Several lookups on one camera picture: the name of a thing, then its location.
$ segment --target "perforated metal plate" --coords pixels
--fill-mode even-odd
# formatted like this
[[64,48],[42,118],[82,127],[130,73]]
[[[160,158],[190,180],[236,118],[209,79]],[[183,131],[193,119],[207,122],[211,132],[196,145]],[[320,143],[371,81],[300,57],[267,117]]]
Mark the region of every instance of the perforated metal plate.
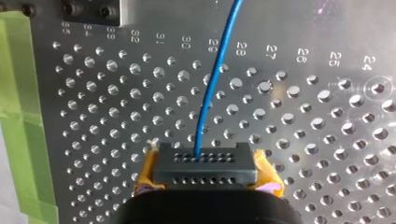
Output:
[[[131,0],[123,28],[33,1],[35,56],[62,223],[107,223],[148,139],[192,147],[232,1]],[[394,1],[247,0],[204,146],[265,150],[304,223],[395,224]]]

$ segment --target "black object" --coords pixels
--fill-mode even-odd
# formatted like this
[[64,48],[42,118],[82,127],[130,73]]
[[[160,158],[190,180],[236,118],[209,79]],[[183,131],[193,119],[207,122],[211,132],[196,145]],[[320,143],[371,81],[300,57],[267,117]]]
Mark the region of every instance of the black object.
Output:
[[33,18],[37,14],[37,10],[35,9],[35,5],[32,4],[23,4],[21,7],[21,11],[23,15]]
[[302,224],[285,201],[256,190],[158,190],[130,199],[112,224]]
[[191,148],[162,143],[153,180],[167,189],[238,189],[257,182],[257,169],[248,143],[236,147],[204,147],[195,159]]

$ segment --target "hole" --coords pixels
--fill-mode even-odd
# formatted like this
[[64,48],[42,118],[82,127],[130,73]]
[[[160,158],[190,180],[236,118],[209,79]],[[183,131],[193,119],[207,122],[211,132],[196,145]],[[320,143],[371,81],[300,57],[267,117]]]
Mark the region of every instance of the hole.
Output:
[[220,140],[213,139],[211,144],[212,144],[212,147],[219,147],[221,145],[221,142],[220,142]]
[[311,75],[306,79],[308,85],[315,85],[319,82],[319,78],[315,75]]
[[360,95],[353,95],[349,99],[349,104],[353,107],[360,107],[364,104],[364,99]]
[[389,155],[396,155],[396,146],[387,147],[386,151]]
[[379,217],[390,217],[390,215],[392,215],[392,213],[390,212],[390,210],[387,207],[381,207],[376,211],[376,214]]
[[333,118],[337,119],[337,118],[340,118],[343,115],[344,111],[343,111],[343,109],[341,109],[339,107],[336,107],[336,108],[333,108],[330,113],[331,113]]
[[365,123],[371,123],[375,120],[375,115],[371,114],[371,113],[367,113],[364,114],[361,119],[365,122]]
[[140,73],[142,72],[142,69],[139,64],[133,63],[133,64],[131,64],[131,66],[129,66],[129,71],[133,75],[140,75]]
[[294,137],[297,139],[304,138],[305,136],[306,136],[306,133],[303,130],[297,130],[294,133]]
[[189,114],[190,119],[198,119],[198,114],[195,111],[191,111]]
[[120,52],[119,52],[119,57],[120,57],[121,59],[126,59],[126,56],[127,56],[127,55],[128,55],[128,53],[126,52],[125,49],[120,50]]
[[166,107],[165,114],[168,115],[168,116],[174,115],[175,114],[175,110],[172,107]]
[[127,83],[127,81],[128,81],[128,77],[126,77],[126,76],[120,77],[120,84],[125,85]]
[[326,122],[324,121],[324,119],[315,118],[311,122],[311,127],[315,130],[320,130],[324,128],[325,124]]
[[163,78],[165,77],[165,71],[161,67],[154,68],[152,72],[156,78]]
[[310,143],[310,144],[306,145],[306,147],[305,147],[305,153],[308,155],[315,155],[318,153],[318,151],[319,151],[319,149],[318,149],[317,145],[315,145],[313,143]]
[[312,109],[312,106],[310,104],[302,104],[300,106],[300,111],[302,113],[308,113],[309,111],[311,111],[311,109]]
[[109,60],[106,63],[106,68],[108,71],[110,72],[115,72],[117,71],[117,69],[119,68],[119,66],[117,65],[117,63],[113,60]]
[[331,173],[327,176],[327,181],[330,184],[337,184],[341,181],[341,176],[338,175],[337,173]]
[[262,137],[258,134],[252,134],[249,139],[251,144],[259,144],[262,141]]
[[371,87],[371,91],[374,95],[381,94],[385,91],[385,86],[380,83],[376,83]]
[[71,56],[70,54],[65,54],[64,55],[64,63],[65,64],[72,64],[73,63],[73,61],[74,61],[74,58],[73,58],[73,56]]
[[332,93],[328,90],[321,91],[318,94],[318,100],[321,103],[328,103],[328,102],[330,102],[331,99],[332,99]]
[[271,101],[272,108],[279,108],[282,106],[282,102],[280,100],[273,100]]
[[140,99],[142,97],[142,93],[138,89],[131,89],[131,97],[134,99]]
[[175,85],[173,83],[168,83],[166,84],[166,90],[167,91],[174,91],[176,89]]
[[386,171],[380,171],[375,175],[376,178],[380,179],[380,180],[385,180],[389,177],[388,172]]
[[186,128],[186,124],[184,123],[184,120],[182,120],[182,119],[178,119],[175,123],[175,126],[178,130],[182,130],[182,129]]
[[375,140],[381,141],[388,137],[388,131],[383,128],[375,129],[373,132],[373,138]]
[[215,124],[221,124],[224,121],[224,119],[221,116],[215,116],[213,118],[213,122],[215,122]]
[[108,110],[108,114],[112,117],[112,118],[116,118],[119,116],[120,111],[117,108],[111,107]]
[[248,128],[248,126],[249,126],[249,122],[247,121],[247,120],[241,120],[240,122],[239,122],[239,127],[241,128],[241,129],[246,129],[246,128]]
[[145,53],[143,54],[143,62],[149,63],[151,61],[151,55]]
[[177,78],[181,82],[186,82],[190,80],[190,74],[183,70],[178,73]]
[[259,84],[259,86],[257,87],[259,94],[262,94],[262,95],[271,93],[272,89],[273,89],[273,84],[269,80],[261,82]]
[[396,186],[395,185],[389,185],[387,186],[387,189],[385,190],[385,192],[388,195],[396,195]]
[[224,131],[224,137],[226,139],[233,139],[235,137],[235,132],[233,130],[231,130],[231,129],[226,129]]
[[313,190],[313,191],[318,191],[318,190],[321,190],[321,189],[322,189],[322,186],[321,186],[321,184],[319,184],[319,183],[313,183],[313,184],[311,185],[310,189]]
[[95,53],[99,56],[103,55],[104,52],[105,52],[105,50],[101,47],[97,47],[95,50]]
[[288,74],[285,71],[278,71],[276,73],[276,79],[279,81],[283,81],[288,78]]
[[351,202],[347,207],[351,212],[357,212],[361,210],[361,203],[354,201]]
[[302,199],[306,198],[306,193],[302,189],[297,189],[294,191],[293,196],[297,200],[302,200]]
[[299,175],[302,178],[309,178],[309,177],[312,176],[312,170],[310,170],[310,169],[306,169],[306,170],[302,169],[302,170],[299,171]]
[[216,93],[216,97],[217,97],[219,100],[224,99],[224,98],[225,98],[225,92],[224,92],[224,91],[218,91],[218,92]]
[[334,157],[338,161],[343,161],[344,159],[347,158],[347,156],[348,156],[348,154],[343,148],[339,148],[339,149],[335,150],[335,152],[334,152]]
[[265,117],[265,110],[258,108],[253,112],[254,119],[264,119]]
[[343,212],[341,212],[340,210],[332,211],[332,216],[333,217],[341,217],[342,215],[343,215]]
[[324,138],[323,138],[323,142],[324,142],[325,144],[327,144],[327,145],[333,144],[336,140],[337,140],[337,139],[335,138],[335,136],[330,135],[330,134],[324,136]]
[[300,157],[298,156],[298,155],[291,155],[290,157],[289,157],[289,161],[290,162],[298,162],[300,160]]
[[207,86],[207,83],[209,83],[209,79],[210,79],[210,74],[207,74],[204,76],[203,82],[206,86]]
[[84,59],[85,66],[89,68],[93,68],[95,66],[95,60],[91,57],[87,57]]
[[230,68],[228,67],[228,65],[227,64],[222,64],[221,65],[221,67],[220,67],[220,72],[221,73],[225,73],[225,72],[227,72],[228,70],[230,70]]
[[244,104],[248,105],[253,102],[253,97],[251,95],[245,95],[242,101]]
[[368,166],[376,165],[379,162],[379,158],[374,154],[369,154],[364,157],[364,163]]
[[292,124],[294,122],[294,115],[291,113],[286,113],[282,116],[282,122],[284,124]]
[[371,219],[369,217],[361,217],[361,224],[371,223]]
[[346,172],[347,172],[349,175],[356,174],[358,171],[359,171],[359,169],[358,169],[358,167],[357,167],[356,165],[349,165],[349,166],[346,168]]
[[370,188],[370,182],[367,179],[359,179],[356,181],[356,188],[358,189],[368,189]]
[[166,63],[168,63],[169,66],[173,66],[176,64],[176,59],[174,57],[169,57]]
[[376,203],[379,201],[379,197],[376,194],[372,194],[367,198],[367,201],[369,201],[369,203]]
[[198,89],[198,87],[191,88],[191,95],[198,95],[199,93],[201,93],[201,91]]
[[149,105],[149,104],[143,104],[142,108],[143,108],[144,111],[149,112],[150,109],[151,109],[151,105]]
[[356,131],[356,127],[353,123],[345,123],[341,128],[341,132],[345,135],[353,134]]
[[160,103],[163,102],[164,97],[162,93],[155,92],[154,95],[152,95],[152,99],[154,100],[155,103]]
[[110,95],[117,95],[119,94],[119,88],[115,85],[109,85],[107,91]]
[[276,133],[276,126],[274,126],[274,125],[268,125],[268,126],[265,128],[265,131],[267,131],[268,133]]
[[280,138],[279,140],[276,141],[276,146],[279,149],[286,149],[290,146],[290,142],[286,138]]
[[77,122],[75,122],[75,121],[72,121],[72,122],[70,122],[70,128],[73,131],[77,131],[79,129],[79,124]]
[[338,191],[338,195],[340,195],[341,197],[346,197],[350,194],[350,190],[349,189],[340,189],[340,191]]
[[292,177],[287,177],[283,182],[285,182],[286,185],[293,185],[294,179]]
[[163,124],[163,117],[161,117],[161,116],[154,116],[154,118],[152,118],[152,123],[153,123],[154,125],[157,125],[157,126],[162,125],[162,124]]
[[364,139],[357,140],[353,143],[353,147],[357,150],[364,149],[367,146],[367,142]]
[[394,112],[396,110],[396,104],[392,100],[387,100],[382,104],[382,109],[385,112]]
[[307,204],[305,206],[305,211],[307,211],[307,212],[314,212],[315,210],[317,210],[317,207],[314,206],[312,203]]
[[218,182],[218,180],[215,177],[210,178],[209,180],[210,184],[214,185]]
[[243,82],[242,82],[242,80],[240,78],[235,77],[235,78],[231,79],[231,81],[230,81],[231,89],[238,90],[242,86],[243,86]]
[[315,217],[315,224],[327,224],[327,218],[323,216]]
[[239,107],[237,105],[228,105],[227,113],[231,116],[235,115],[239,111]]
[[63,69],[61,66],[56,66],[56,67],[55,67],[55,71],[56,71],[56,73],[58,73],[58,74],[61,74],[63,70],[64,70],[64,69]]
[[331,205],[334,203],[334,199],[329,195],[325,195],[325,196],[321,197],[320,202],[323,205]]
[[142,119],[142,116],[140,115],[139,112],[132,112],[131,113],[131,120],[133,121],[140,121]]
[[341,79],[341,80],[338,82],[338,87],[339,87],[341,90],[347,90],[347,89],[350,88],[351,84],[352,84],[352,82],[350,81],[349,78],[343,78],[343,79]]
[[300,95],[300,88],[298,86],[290,86],[287,94],[290,98],[297,98]]
[[184,106],[189,103],[189,100],[185,96],[179,96],[177,97],[177,105],[178,106]]
[[275,168],[275,170],[276,170],[277,172],[283,172],[283,171],[285,170],[285,166],[282,165],[282,164],[276,164],[276,163],[274,163],[273,166],[274,166],[274,168]]
[[97,87],[96,87],[96,83],[89,81],[87,82],[87,90],[88,91],[96,91]]

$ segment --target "blue cable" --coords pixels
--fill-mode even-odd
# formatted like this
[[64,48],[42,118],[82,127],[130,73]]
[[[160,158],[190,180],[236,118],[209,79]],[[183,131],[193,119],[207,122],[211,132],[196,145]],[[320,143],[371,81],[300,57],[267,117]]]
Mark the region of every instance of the blue cable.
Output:
[[215,92],[216,85],[219,80],[220,68],[224,62],[224,58],[227,52],[227,48],[230,45],[231,34],[233,33],[233,27],[235,26],[236,17],[241,9],[242,3],[244,0],[235,0],[233,2],[233,7],[231,8],[230,15],[227,20],[227,24],[225,26],[223,36],[221,38],[219,53],[216,57],[216,62],[212,70],[212,76],[210,76],[209,83],[207,84],[204,103],[201,107],[201,112],[198,118],[197,129],[195,132],[195,144],[194,144],[194,157],[199,158],[201,156],[201,147],[202,147],[202,131],[205,125],[207,110],[209,109],[210,102],[213,97],[213,93]]

